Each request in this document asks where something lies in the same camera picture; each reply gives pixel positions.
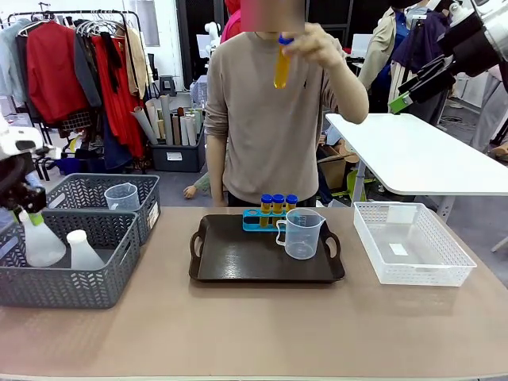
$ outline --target blue test tube rack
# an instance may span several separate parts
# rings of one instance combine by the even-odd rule
[[[260,218],[268,218],[268,226],[266,228],[262,228],[260,225]],[[286,206],[283,206],[283,212],[281,214],[275,214],[273,212],[270,213],[261,213],[261,209],[250,209],[244,212],[243,218],[243,227],[245,232],[250,233],[277,233],[277,227],[272,224],[273,218],[286,219]],[[281,232],[286,231],[286,226],[282,225],[280,227]]]

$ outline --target measuring cup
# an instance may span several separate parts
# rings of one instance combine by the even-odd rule
[[[137,187],[131,183],[124,183],[111,187],[104,192],[110,210],[126,210],[135,212],[140,209],[140,199]]]
[[[286,215],[286,220],[277,221],[279,234],[275,241],[284,246],[286,253],[296,260],[309,260],[316,255],[319,231],[326,221],[319,213],[310,209],[293,209]],[[280,238],[280,226],[286,226],[286,241]]]

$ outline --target gray plastic basket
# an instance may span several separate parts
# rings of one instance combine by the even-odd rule
[[[145,244],[160,216],[159,176],[155,175],[69,175],[48,193],[49,209],[107,209],[104,192],[131,183],[140,197],[138,229],[140,243]]]
[[[46,210],[46,225],[67,243],[77,229],[105,262],[97,271],[71,270],[71,249],[47,268],[29,267],[25,232],[12,224],[0,232],[0,306],[107,309],[120,299],[140,258],[137,216],[102,210]]]

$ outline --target plastic basket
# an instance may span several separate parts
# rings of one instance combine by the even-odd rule
[[[355,202],[354,224],[383,284],[459,287],[476,267],[423,204]]]
[[[83,229],[105,262],[97,271],[71,267],[71,250],[47,268],[29,267],[23,226],[12,224],[0,232],[0,306],[107,309],[121,297],[140,258],[135,213],[113,211],[46,210],[46,225],[67,243],[66,236]]]
[[[49,209],[107,209],[104,192],[114,185],[137,187],[140,209],[137,221],[140,243],[145,244],[160,216],[159,176],[155,175],[69,175],[48,193]]]

